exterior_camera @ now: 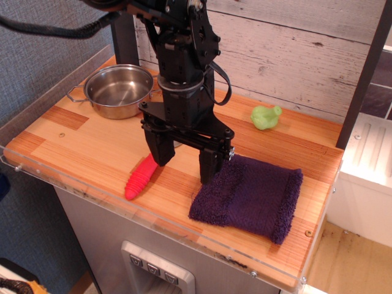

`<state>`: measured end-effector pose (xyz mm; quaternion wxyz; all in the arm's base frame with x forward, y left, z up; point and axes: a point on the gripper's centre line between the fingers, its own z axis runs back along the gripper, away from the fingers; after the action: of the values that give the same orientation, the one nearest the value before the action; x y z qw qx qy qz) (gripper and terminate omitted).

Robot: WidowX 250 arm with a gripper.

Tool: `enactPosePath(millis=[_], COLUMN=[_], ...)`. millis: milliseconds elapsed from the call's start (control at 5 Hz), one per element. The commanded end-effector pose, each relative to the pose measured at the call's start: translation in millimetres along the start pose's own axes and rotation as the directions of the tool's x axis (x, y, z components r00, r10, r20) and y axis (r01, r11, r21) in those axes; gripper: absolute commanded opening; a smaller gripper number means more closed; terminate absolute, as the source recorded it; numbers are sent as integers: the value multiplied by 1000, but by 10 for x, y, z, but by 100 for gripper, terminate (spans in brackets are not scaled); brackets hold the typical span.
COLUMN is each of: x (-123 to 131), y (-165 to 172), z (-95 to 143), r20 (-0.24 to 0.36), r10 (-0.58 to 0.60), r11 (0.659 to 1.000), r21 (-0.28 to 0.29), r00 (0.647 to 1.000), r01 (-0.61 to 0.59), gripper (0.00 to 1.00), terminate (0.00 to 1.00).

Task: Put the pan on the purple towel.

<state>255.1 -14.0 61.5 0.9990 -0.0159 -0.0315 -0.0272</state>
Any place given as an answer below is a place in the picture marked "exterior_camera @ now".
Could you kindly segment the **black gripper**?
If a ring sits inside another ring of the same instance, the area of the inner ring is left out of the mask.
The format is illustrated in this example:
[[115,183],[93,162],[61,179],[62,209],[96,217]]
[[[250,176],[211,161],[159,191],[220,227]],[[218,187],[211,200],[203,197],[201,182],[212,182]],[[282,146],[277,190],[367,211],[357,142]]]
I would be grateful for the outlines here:
[[154,161],[163,167],[175,156],[174,141],[200,150],[200,179],[208,184],[231,160],[234,131],[214,114],[214,75],[200,75],[191,83],[174,83],[157,76],[162,102],[143,102],[142,128]]

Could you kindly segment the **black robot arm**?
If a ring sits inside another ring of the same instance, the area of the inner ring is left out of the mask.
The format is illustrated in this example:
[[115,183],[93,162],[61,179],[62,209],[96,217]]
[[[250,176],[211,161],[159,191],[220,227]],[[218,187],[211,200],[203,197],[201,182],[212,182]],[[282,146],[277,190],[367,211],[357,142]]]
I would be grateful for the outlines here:
[[218,120],[214,76],[220,37],[208,20],[205,1],[89,1],[107,12],[126,12],[145,25],[159,64],[161,102],[144,102],[142,127],[154,161],[166,165],[179,142],[200,152],[200,178],[209,183],[233,154],[233,131]]

